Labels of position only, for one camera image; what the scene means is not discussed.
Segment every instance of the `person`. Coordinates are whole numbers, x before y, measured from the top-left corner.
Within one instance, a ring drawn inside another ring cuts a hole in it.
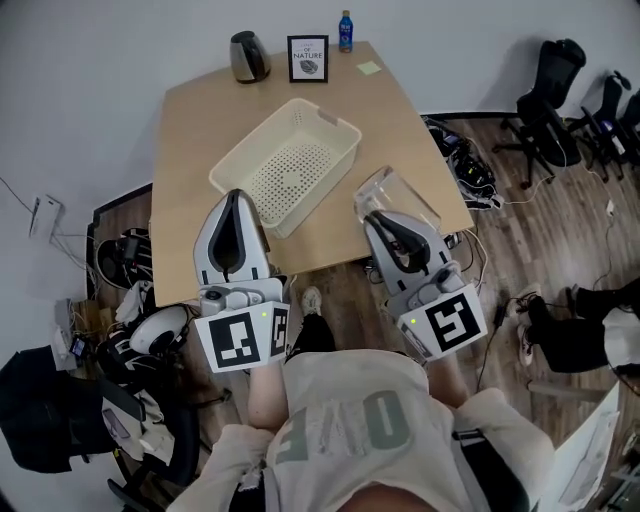
[[[497,389],[469,396],[455,354],[427,378],[400,353],[337,352],[321,304],[317,288],[305,291],[285,364],[251,370],[249,425],[223,428],[170,512],[535,506],[553,464],[546,434]]]
[[[635,376],[640,368],[640,279],[619,290],[567,290],[574,318],[556,320],[535,283],[510,303],[519,314],[520,362],[529,366],[538,345],[558,373],[579,373],[611,365]]]

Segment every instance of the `perforated basket bottom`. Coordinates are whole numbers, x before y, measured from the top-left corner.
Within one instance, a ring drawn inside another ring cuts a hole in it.
[[[299,132],[269,158],[243,188],[260,218],[277,223],[334,166],[338,155],[329,146]]]

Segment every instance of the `electric kettle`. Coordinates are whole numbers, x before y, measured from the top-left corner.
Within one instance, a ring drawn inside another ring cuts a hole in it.
[[[241,84],[253,84],[269,76],[269,55],[258,36],[250,30],[238,32],[231,38],[230,54],[231,69]]]

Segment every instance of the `black pants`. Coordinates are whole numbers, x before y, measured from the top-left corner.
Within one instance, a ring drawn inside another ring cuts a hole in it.
[[[327,321],[320,315],[307,315],[304,317],[302,331],[298,334],[291,353],[287,356],[287,362],[304,352],[335,352],[336,342]]]
[[[528,339],[540,346],[554,372],[579,373],[607,366],[602,321],[613,308],[635,303],[639,291],[640,279],[620,290],[594,292],[580,288],[575,308],[584,320],[556,320],[544,300],[536,297],[529,303]]]

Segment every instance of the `wooden table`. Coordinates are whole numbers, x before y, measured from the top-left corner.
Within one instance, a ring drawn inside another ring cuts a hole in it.
[[[356,67],[371,60],[382,71],[367,76]],[[209,171],[295,97],[357,126],[362,141],[352,169],[291,236],[269,237],[269,260],[282,272],[307,272],[369,254],[353,211],[353,194],[387,164],[440,215],[443,234],[472,226],[436,144],[369,43],[356,43],[350,54],[331,46],[327,84],[290,84],[287,55],[277,54],[272,57],[271,75],[258,84],[238,84],[227,68],[175,87],[165,96],[151,211],[158,306],[197,296],[193,245],[221,198],[209,183]]]

